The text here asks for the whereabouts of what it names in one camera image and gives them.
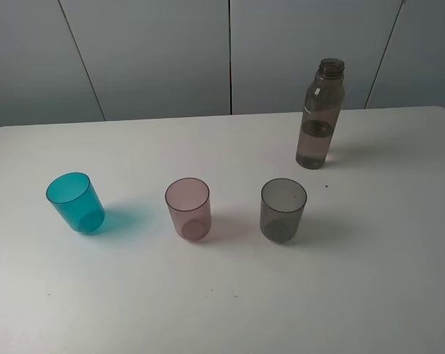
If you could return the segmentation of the grey translucent plastic cup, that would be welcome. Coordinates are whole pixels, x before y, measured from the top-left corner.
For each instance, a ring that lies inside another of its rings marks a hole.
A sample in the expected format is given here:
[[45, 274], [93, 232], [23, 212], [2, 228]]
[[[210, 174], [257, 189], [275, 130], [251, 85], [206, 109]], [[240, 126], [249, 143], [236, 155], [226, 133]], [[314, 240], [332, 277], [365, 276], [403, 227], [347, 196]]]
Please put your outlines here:
[[260, 229], [275, 243], [289, 242], [296, 234], [308, 200], [304, 187], [289, 178], [274, 178], [261, 189]]

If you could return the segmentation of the pink translucent plastic cup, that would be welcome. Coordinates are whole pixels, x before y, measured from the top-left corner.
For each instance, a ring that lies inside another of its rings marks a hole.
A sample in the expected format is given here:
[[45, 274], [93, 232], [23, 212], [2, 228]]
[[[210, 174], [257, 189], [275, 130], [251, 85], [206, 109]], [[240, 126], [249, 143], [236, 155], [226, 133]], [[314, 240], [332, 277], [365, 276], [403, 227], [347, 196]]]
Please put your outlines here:
[[181, 178], [165, 191], [171, 220], [178, 236], [196, 242], [211, 229], [210, 189], [198, 178]]

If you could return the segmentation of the brown translucent water bottle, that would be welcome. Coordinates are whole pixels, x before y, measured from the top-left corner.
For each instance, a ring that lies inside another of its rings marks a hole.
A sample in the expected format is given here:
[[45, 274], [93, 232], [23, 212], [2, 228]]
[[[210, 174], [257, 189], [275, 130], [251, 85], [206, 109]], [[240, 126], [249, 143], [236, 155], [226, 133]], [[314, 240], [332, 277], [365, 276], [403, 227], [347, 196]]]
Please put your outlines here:
[[301, 167], [316, 170], [325, 164], [345, 97], [344, 70], [343, 60], [321, 60], [306, 90], [296, 151]]

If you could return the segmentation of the teal plastic cup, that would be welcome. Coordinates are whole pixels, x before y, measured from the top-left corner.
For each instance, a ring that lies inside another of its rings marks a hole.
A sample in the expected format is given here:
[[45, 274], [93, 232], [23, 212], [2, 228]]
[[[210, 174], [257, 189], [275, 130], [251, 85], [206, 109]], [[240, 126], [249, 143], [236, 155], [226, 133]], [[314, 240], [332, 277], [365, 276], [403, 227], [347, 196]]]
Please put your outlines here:
[[103, 205], [85, 173], [71, 172], [57, 177], [47, 187], [46, 198], [76, 232], [94, 232], [105, 219]]

